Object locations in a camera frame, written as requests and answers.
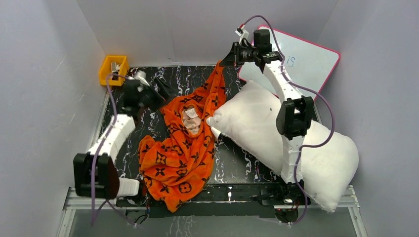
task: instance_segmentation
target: white pillow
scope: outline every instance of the white pillow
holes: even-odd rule
[[[281,175],[282,138],[275,125],[281,101],[254,81],[248,81],[233,99],[218,108],[207,124],[216,137],[230,137],[237,145]],[[329,130],[312,121],[304,144],[320,144]],[[358,167],[358,150],[346,136],[334,133],[320,148],[304,148],[301,174],[307,194],[325,211],[334,212]]]

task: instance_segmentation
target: white robot arm segment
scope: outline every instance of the white robot arm segment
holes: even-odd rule
[[[107,137],[105,137],[106,131],[111,127],[113,127],[111,132]],[[97,139],[96,143],[88,150],[88,152],[90,154],[94,154],[97,151],[102,139],[105,138],[105,142],[98,155],[101,156],[103,154],[108,154],[112,158],[112,162],[115,164],[119,150],[134,129],[134,119],[131,116],[118,114],[115,125],[109,124],[102,136]],[[139,187],[140,182],[138,180],[119,178],[119,189],[116,197],[135,196],[138,194]]]
[[[302,93],[294,86],[290,85],[288,81],[285,80],[282,73],[288,76],[285,67],[281,71],[281,62],[274,61],[270,64],[265,65],[263,74],[269,79],[272,86],[274,87],[279,100],[281,102],[286,101],[287,99],[300,99]],[[286,136],[282,135],[282,144],[284,147],[284,162],[282,165],[281,178],[285,183],[295,183],[294,179],[294,167],[298,158],[299,147],[303,144],[304,137],[297,136],[292,140],[289,140]],[[297,181],[299,182],[302,179],[301,175],[301,160],[297,165]]]

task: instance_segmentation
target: floor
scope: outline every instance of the floor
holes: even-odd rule
[[[192,93],[195,88],[201,86],[213,69],[214,66],[131,68],[128,75],[135,74],[137,70],[145,71],[147,80],[162,78],[172,88],[177,89],[178,95],[181,96]],[[227,99],[231,99],[245,84],[237,75],[238,68],[226,68],[224,70]],[[116,87],[112,94],[117,107],[121,106],[118,103],[122,96],[121,88]],[[101,132],[109,124],[112,114],[109,102]],[[137,149],[144,136],[151,135],[157,141],[163,141],[169,136],[160,111],[155,113],[146,111],[141,117],[141,121],[142,124],[128,137],[118,154],[116,168],[121,177],[138,178]],[[277,180],[278,177],[275,173],[237,146],[232,140],[222,137],[216,143],[214,170],[208,181],[209,184],[275,182]]]

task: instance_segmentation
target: wrinkled cloth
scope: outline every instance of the wrinkled cloth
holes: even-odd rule
[[[190,95],[174,98],[161,109],[170,137],[156,142],[146,136],[139,144],[139,170],[148,192],[164,201],[170,212],[197,195],[212,174],[214,137],[204,121],[225,100],[223,67],[218,62],[201,87]],[[184,116],[189,108],[195,109],[198,118]]]

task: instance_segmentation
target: whiteboard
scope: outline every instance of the whiteboard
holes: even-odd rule
[[[268,29],[265,25],[258,29]],[[275,41],[271,33],[272,50],[277,51]],[[323,88],[333,69],[340,59],[340,54],[315,43],[288,35],[274,29],[279,47],[285,55],[285,68],[291,79],[299,85],[313,89],[317,92]],[[239,71],[239,78],[248,81],[253,80],[276,94],[274,88],[255,63],[245,63]],[[316,95],[301,90],[304,96],[316,98]]]

